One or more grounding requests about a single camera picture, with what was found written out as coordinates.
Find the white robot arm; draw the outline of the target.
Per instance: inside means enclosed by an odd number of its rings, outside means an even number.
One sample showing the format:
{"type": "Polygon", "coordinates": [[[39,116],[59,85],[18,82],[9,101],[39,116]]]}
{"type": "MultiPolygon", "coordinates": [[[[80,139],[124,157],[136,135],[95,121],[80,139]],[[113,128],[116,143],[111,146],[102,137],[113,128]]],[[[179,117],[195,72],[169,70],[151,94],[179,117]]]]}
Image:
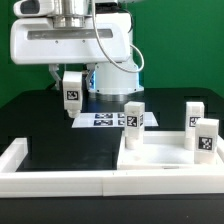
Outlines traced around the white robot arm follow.
{"type": "Polygon", "coordinates": [[[58,79],[59,64],[87,66],[93,97],[123,100],[141,93],[133,60],[132,15],[123,3],[138,0],[19,0],[11,28],[10,54],[16,64],[47,64],[58,79]]]}

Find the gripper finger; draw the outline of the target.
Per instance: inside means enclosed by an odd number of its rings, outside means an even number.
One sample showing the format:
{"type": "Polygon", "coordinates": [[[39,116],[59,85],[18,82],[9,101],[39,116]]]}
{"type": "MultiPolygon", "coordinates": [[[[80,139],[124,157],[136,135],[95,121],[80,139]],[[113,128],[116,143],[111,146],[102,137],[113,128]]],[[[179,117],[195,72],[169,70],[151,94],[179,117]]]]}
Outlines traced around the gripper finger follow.
{"type": "Polygon", "coordinates": [[[84,77],[85,77],[85,85],[86,89],[90,90],[94,88],[94,77],[95,77],[95,65],[94,64],[86,64],[84,66],[84,77]]]}
{"type": "Polygon", "coordinates": [[[60,89],[61,77],[59,76],[59,65],[58,64],[50,64],[49,65],[49,72],[52,78],[55,81],[55,87],[57,90],[60,89]]]}

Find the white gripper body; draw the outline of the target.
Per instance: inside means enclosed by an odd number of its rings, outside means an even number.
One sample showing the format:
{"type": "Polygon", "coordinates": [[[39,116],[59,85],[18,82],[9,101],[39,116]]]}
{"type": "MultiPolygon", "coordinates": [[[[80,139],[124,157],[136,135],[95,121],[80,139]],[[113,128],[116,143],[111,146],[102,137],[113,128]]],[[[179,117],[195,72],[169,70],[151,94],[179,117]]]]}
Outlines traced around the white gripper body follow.
{"type": "Polygon", "coordinates": [[[125,62],[131,55],[131,16],[89,12],[89,0],[19,0],[11,28],[16,64],[125,62]]]}

